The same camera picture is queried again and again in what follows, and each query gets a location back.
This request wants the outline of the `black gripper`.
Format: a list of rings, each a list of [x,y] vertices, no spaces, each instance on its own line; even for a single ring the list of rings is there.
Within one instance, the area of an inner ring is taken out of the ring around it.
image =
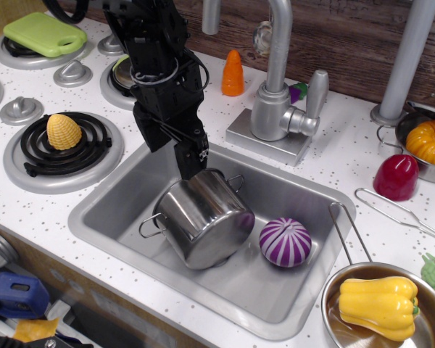
[[[207,168],[209,142],[202,121],[197,116],[204,100],[204,86],[195,54],[175,58],[167,72],[145,73],[131,58],[130,89],[136,102],[133,116],[151,152],[171,140],[181,178],[189,180]]]

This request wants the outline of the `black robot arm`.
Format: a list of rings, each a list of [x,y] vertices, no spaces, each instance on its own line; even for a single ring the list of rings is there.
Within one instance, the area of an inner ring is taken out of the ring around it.
[[[199,105],[209,73],[186,48],[187,22],[172,1],[112,1],[105,17],[130,58],[133,116],[152,152],[170,141],[183,179],[207,166],[209,143]]]

